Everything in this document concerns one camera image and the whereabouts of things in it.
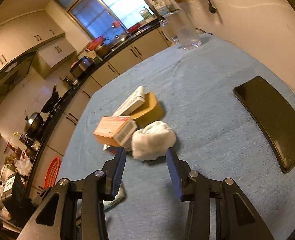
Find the yellow container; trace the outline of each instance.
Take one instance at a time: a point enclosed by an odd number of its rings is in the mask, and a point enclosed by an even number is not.
[[[140,128],[144,128],[150,123],[160,120],[164,116],[164,111],[156,95],[149,92],[145,94],[145,103],[130,116]]]

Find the black countertop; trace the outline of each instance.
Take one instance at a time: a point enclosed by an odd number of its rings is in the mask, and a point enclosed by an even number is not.
[[[126,48],[127,46],[129,46],[132,42],[138,40],[139,38],[143,37],[145,34],[157,29],[158,27],[160,27],[159,24],[159,20],[155,19],[152,22],[147,24],[146,29],[137,32],[136,34],[134,34],[133,36],[131,36],[130,38],[128,38],[125,42],[123,42],[120,46],[118,46],[114,51],[110,52],[109,54],[107,54],[104,59],[100,62],[100,63],[93,63],[92,65],[90,65],[82,74],[82,79],[79,80],[79,83],[77,85],[74,85],[73,87],[71,87],[62,97],[62,104],[60,106],[60,108],[57,110],[57,112],[53,115],[51,121],[49,122],[46,131],[42,137],[42,139],[40,140],[40,148],[38,150],[38,152],[36,153],[33,165],[32,165],[32,169],[30,171],[30,175],[26,184],[26,192],[29,195],[30,191],[31,191],[31,187],[32,187],[32,181],[34,179],[34,174],[35,171],[37,169],[38,163],[41,159],[42,153],[46,147],[46,144],[56,126],[56,124],[58,123],[59,119],[61,118],[63,112],[65,111],[65,109],[67,108],[67,106],[70,104],[71,100],[73,99],[73,97],[76,95],[76,93],[78,92],[78,90],[83,86],[83,84],[85,83],[85,81],[99,68],[101,67],[104,63],[106,63],[109,59],[111,59],[113,56],[115,56],[116,54],[118,54],[121,50],[123,50],[124,48]]]

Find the orange box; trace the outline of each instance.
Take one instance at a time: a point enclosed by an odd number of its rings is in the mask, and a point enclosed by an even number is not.
[[[137,129],[129,116],[104,116],[93,132],[99,143],[111,146],[124,146]]]

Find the white cloth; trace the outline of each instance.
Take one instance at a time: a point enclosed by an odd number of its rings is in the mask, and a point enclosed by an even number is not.
[[[162,121],[156,121],[132,136],[132,156],[141,161],[156,160],[164,156],[176,142],[175,133]]]

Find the glass pitcher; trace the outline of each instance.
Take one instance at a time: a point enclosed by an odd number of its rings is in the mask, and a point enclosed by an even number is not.
[[[160,21],[164,35],[174,43],[181,43],[183,49],[194,49],[202,45],[191,19],[185,11],[178,9],[163,16]]]

